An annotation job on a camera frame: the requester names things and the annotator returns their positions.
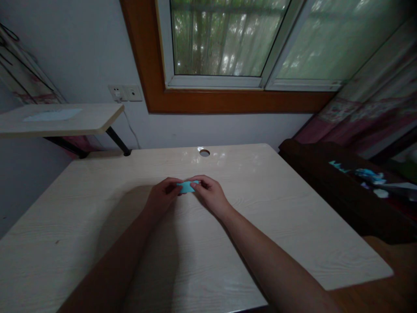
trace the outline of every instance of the blue paper scraps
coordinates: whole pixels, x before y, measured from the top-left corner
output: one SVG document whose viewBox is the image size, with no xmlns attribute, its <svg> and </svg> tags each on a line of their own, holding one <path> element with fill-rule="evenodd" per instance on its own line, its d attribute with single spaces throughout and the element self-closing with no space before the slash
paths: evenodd
<svg viewBox="0 0 417 313">
<path fill-rule="evenodd" d="M 387 180 L 384 179 L 384 173 L 376 174 L 374 171 L 368 169 L 357 169 L 355 175 L 362 177 L 364 180 L 369 181 L 374 185 L 382 185 L 387 182 Z"/>
<path fill-rule="evenodd" d="M 331 162 L 329 162 L 329 164 L 331 164 L 331 165 L 333 165 L 334 167 L 336 167 L 339 171 L 341 171 L 341 172 L 343 172 L 343 173 L 347 173 L 347 172 L 349 172 L 350 170 L 344 170 L 344 169 L 342 169 L 341 167 L 340 167 L 340 165 L 341 165 L 341 163 L 336 163 L 336 161 L 331 161 Z"/>
<path fill-rule="evenodd" d="M 190 186 L 191 183 L 199 183 L 199 181 L 195 180 L 193 182 L 177 183 L 177 186 L 182 186 L 182 189 L 179 193 L 195 192 L 195 190 Z"/>
</svg>

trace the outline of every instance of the window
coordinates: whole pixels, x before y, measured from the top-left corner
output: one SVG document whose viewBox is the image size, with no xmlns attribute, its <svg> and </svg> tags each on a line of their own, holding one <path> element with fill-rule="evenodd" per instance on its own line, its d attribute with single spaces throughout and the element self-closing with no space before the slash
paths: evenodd
<svg viewBox="0 0 417 313">
<path fill-rule="evenodd" d="M 317 112 L 406 20 L 401 0 L 122 0 L 148 110 Z"/>
</svg>

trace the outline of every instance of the white window frame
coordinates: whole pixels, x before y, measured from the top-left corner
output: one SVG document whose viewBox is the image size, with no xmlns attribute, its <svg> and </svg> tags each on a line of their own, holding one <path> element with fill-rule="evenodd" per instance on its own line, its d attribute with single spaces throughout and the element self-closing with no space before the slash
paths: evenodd
<svg viewBox="0 0 417 313">
<path fill-rule="evenodd" d="M 291 0 L 260 77 L 175 75 L 170 0 L 157 0 L 166 89 L 337 91 L 341 80 L 276 79 L 315 0 Z"/>
<path fill-rule="evenodd" d="M 310 15 L 311 8 L 316 0 L 307 0 L 302 7 L 297 19 L 293 23 L 289 36 L 281 53 L 277 58 L 274 70 L 269 76 L 268 82 L 265 85 L 265 90 L 282 90 L 282 91 L 338 91 L 346 83 L 343 80 L 320 80 L 320 79 L 277 79 L 279 71 L 287 59 L 295 41 L 300 34 L 300 31 Z"/>
</svg>

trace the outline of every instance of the forearm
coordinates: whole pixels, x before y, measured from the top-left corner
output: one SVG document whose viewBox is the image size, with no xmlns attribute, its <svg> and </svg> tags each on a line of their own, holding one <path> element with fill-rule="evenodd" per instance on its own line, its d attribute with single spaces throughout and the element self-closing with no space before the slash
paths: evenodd
<svg viewBox="0 0 417 313">
<path fill-rule="evenodd" d="M 82 280 L 59 312 L 117 312 L 155 223 L 152 214 L 144 210 Z"/>
<path fill-rule="evenodd" d="M 320 284 L 291 256 L 235 209 L 220 219 L 255 275 L 262 290 L 280 312 L 338 312 Z"/>
</svg>

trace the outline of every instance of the hand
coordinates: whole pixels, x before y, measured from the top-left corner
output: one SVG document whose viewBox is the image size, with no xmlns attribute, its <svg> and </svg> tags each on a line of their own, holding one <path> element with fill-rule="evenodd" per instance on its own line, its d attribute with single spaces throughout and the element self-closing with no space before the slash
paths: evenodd
<svg viewBox="0 0 417 313">
<path fill-rule="evenodd" d="M 206 206 L 219 218 L 222 219 L 228 212 L 233 210 L 233 207 L 227 201 L 225 193 L 220 184 L 214 179 L 206 175 L 197 175 L 187 180 L 198 180 L 200 184 L 191 183 L 190 186 L 194 188 L 203 198 Z"/>
<path fill-rule="evenodd" d="M 177 186 L 177 183 L 183 182 L 183 180 L 178 178 L 167 177 L 152 187 L 143 213 L 149 215 L 153 224 L 156 224 L 161 219 L 170 204 L 179 195 L 182 187 Z"/>
</svg>

